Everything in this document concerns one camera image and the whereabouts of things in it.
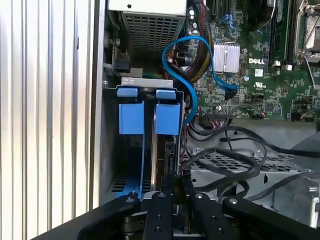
metal grille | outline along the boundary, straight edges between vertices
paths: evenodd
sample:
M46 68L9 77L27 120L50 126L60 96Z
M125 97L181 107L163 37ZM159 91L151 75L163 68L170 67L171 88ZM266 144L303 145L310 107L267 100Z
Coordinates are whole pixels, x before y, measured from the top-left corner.
M112 188L113 193L123 192L125 189L127 180L123 178L118 178L115 180L114 186Z
M125 177L119 177L115 180L113 188L111 190L112 193L120 193L123 192L127 183L127 179ZM151 180L145 179L142 183L142 193L145 194L151 191Z
M189 159L187 155L183 157L184 160ZM261 158L252 157L252 159L256 160L258 163L261 162ZM263 164L261 171L263 172L287 172L287 173L300 173L307 172L307 169L304 169L292 162L291 156L288 155L280 155L279 157L268 157ZM213 153L209 155L205 155L200 159L204 163L210 163L215 167L230 170L232 172L243 172L249 167L249 165L244 164L240 161L234 160L232 158L220 155L218 153ZM194 164L192 166L193 170L201 171L203 168L198 164Z
M123 13L133 48L139 53L162 53L163 49L177 39L184 17Z

blue clip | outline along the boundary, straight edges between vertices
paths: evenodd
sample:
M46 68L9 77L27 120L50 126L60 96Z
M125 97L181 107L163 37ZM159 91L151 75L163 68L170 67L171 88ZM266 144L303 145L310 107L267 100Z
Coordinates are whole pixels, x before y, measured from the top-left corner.
M155 133L179 135L180 119L180 104L157 104L155 110Z
M137 135L145 133L145 103L119 104L119 133Z
M116 95L119 98L136 98L138 97L138 88L120 87Z
M176 100L177 95L174 90L157 90L155 94L157 99Z
M235 30L236 30L236 28L234 27L233 17L232 17L232 15L230 15L230 14L224 15L224 16L221 18L220 23L221 23L221 24L229 25L229 27L230 27L230 29L231 29L232 31L235 31Z

silver heatsink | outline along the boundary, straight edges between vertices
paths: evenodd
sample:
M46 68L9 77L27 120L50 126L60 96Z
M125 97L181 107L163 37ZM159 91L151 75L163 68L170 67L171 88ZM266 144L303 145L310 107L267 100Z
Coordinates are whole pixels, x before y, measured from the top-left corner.
M213 65L219 73L237 73L240 63L240 45L235 43L215 43Z

corrugated metal panel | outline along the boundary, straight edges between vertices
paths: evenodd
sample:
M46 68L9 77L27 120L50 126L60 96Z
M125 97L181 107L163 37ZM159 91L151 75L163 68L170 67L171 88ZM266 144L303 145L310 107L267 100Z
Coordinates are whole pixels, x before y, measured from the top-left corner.
M93 23L93 0L0 0L1 240L92 207Z

cable connector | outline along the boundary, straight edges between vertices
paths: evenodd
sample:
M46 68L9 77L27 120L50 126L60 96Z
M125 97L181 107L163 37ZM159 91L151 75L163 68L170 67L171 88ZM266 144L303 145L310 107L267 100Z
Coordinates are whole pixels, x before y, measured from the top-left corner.
M229 101L232 99L235 95L237 95L238 90L237 89L228 89L224 93L224 100Z
M229 25L229 28L230 28L232 31L235 31L235 30L236 30L236 28L234 27L233 16L232 16L231 14L226 14L226 15L224 15L224 16L221 18L220 23L221 23L221 24Z

